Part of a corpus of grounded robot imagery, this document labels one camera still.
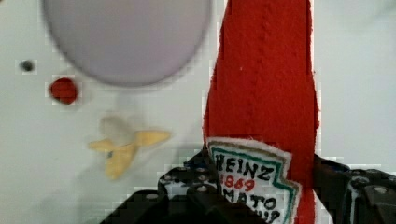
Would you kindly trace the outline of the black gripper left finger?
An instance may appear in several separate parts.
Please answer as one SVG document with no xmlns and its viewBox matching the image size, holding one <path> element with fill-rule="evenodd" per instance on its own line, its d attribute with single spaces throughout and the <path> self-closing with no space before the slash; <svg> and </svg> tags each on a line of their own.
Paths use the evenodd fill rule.
<svg viewBox="0 0 396 224">
<path fill-rule="evenodd" d="M 194 194 L 219 197 L 219 176 L 214 162 L 209 158 L 207 147 L 203 146 L 190 159 L 162 175 L 157 187 L 159 197 L 167 202 Z"/>
</svg>

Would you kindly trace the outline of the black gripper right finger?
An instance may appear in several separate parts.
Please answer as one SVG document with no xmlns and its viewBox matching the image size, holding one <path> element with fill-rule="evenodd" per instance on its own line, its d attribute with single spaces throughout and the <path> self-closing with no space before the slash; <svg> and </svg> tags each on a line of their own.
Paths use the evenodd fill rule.
<svg viewBox="0 0 396 224">
<path fill-rule="evenodd" d="M 396 177 L 314 157 L 313 190 L 333 224 L 396 224 Z"/>
</svg>

